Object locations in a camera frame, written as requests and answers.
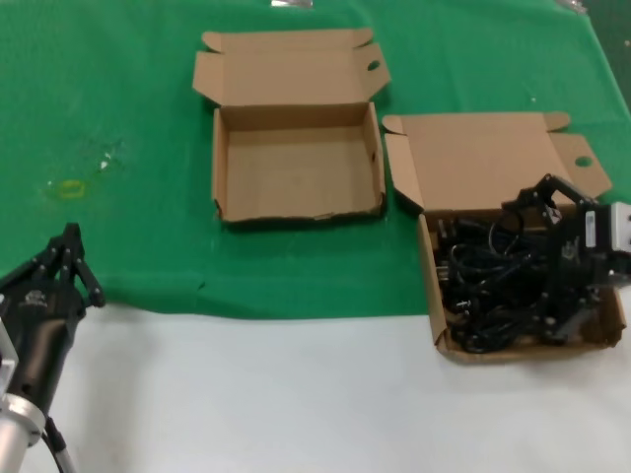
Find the white table surface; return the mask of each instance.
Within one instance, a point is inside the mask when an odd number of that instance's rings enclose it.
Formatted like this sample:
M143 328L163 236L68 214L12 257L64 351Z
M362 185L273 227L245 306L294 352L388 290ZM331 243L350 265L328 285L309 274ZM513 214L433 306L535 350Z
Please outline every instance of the white table surface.
M110 306L82 322L51 415L83 473L628 472L630 370L624 339L570 361L464 367L436 352L425 316ZM22 471L55 472L42 442Z

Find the robotic arm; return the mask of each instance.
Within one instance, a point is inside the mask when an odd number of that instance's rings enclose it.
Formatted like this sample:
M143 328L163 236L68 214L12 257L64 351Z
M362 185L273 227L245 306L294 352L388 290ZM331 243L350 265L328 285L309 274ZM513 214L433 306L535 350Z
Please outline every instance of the robotic arm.
M0 473L17 473L43 438L60 471L75 472L48 411L77 325L103 289L84 260L77 224L0 280ZM79 278L87 295L75 288Z
M557 192L575 204L574 212L561 215L552 199ZM631 206L599 204L548 174L502 208L514 213L534 208L543 219L548 276L535 317L544 338L563 343L594 313L600 288L628 281Z

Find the table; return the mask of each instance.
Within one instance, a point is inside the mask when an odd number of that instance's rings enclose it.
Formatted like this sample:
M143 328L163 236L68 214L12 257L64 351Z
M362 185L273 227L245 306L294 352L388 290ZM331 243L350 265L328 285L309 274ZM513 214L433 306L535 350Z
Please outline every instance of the table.
M631 119L590 17L554 0L269 4L0 1L0 201L14 203L0 274L77 221L111 301L261 319L427 310L415 219L391 185L387 213L364 225L221 225L212 110L191 88L209 30L371 27L392 77L375 98L380 118L564 110L613 180L606 199L631 200Z
M426 316L113 305L82 322L51 415L90 473L626 472L630 370L628 338L569 361L465 367L436 352ZM24 472L54 472L42 443Z

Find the tangled black cable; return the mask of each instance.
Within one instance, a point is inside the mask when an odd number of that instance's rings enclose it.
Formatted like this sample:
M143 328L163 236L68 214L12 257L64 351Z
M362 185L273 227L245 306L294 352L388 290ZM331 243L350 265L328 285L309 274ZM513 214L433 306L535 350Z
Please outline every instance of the tangled black cable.
M513 216L517 228L505 224ZM469 353L504 350L534 334L536 302L543 292L546 236L525 230L519 213L492 225L455 220L439 235L438 258L447 265L443 304L456 320L452 338Z

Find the open cardboard box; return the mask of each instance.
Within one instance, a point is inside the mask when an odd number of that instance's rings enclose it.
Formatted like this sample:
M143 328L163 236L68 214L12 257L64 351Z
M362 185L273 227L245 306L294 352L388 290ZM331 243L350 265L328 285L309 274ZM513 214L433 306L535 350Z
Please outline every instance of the open cardboard box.
M212 196L225 222L379 214L369 99L389 82L371 30L202 37L193 88L215 110Z
M497 353L466 353L448 329L434 262L440 219L497 220L502 202L513 200L547 173L564 177L592 197L611 182L583 136L560 133L566 113L460 113L384 118L386 147L394 187L422 212L418 231L434 343L443 354L462 362L560 358L613 347L626 326L616 291L602 291L598 316L576 339L556 347L523 340ZM571 211L558 199L562 213ZM537 223L526 220L526 226Z

